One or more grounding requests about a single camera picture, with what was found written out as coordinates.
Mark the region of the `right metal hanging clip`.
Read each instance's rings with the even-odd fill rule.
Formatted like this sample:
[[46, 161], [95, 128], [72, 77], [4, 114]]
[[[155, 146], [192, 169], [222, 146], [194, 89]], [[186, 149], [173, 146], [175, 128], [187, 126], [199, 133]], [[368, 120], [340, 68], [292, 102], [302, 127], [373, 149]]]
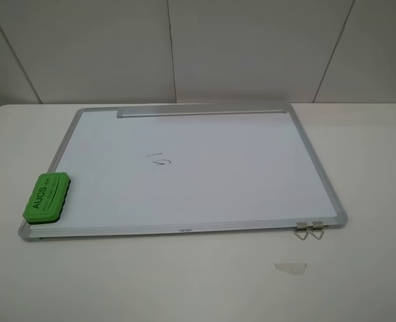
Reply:
[[325, 225], [322, 221], [314, 221], [309, 229], [309, 233], [317, 240], [321, 240], [324, 236]]

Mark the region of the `metal hanging clip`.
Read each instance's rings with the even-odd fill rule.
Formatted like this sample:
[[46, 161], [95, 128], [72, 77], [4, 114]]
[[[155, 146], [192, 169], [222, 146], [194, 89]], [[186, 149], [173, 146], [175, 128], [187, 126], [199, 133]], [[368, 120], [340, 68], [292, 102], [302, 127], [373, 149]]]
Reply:
[[309, 229], [309, 233], [317, 240], [321, 240], [324, 236], [325, 225], [322, 221], [314, 221]]
[[302, 241], [306, 240], [309, 235], [309, 226], [307, 222], [299, 222], [294, 230], [294, 234]]

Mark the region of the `green whiteboard eraser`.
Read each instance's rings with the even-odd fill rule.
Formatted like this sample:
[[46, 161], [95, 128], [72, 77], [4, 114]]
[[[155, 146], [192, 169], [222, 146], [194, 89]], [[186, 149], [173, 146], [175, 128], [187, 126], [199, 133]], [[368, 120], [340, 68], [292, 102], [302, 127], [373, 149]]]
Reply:
[[65, 172], [48, 172], [39, 175], [23, 212], [30, 225], [57, 222], [64, 207], [71, 183]]

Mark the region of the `left metal hanging clip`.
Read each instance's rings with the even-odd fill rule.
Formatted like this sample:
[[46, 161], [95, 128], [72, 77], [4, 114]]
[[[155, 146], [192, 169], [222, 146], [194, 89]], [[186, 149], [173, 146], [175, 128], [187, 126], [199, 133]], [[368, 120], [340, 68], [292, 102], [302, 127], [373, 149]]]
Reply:
[[309, 235], [309, 226], [307, 222], [299, 222], [294, 230], [294, 234], [302, 241], [306, 240]]

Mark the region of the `white aluminium-framed whiteboard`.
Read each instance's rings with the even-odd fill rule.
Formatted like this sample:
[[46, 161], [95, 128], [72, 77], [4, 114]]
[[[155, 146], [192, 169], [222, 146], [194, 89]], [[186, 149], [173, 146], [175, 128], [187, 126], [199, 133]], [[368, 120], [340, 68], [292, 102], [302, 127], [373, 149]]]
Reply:
[[26, 241], [283, 230], [348, 216], [292, 105], [79, 109], [48, 172], [71, 183], [60, 219]]

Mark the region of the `clear tape piece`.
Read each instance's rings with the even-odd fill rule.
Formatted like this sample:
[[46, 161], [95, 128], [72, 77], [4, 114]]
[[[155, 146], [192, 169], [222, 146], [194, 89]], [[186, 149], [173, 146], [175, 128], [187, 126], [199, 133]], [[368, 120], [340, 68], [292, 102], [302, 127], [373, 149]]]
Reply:
[[276, 263], [275, 268], [292, 276], [301, 276], [305, 274], [307, 263]]

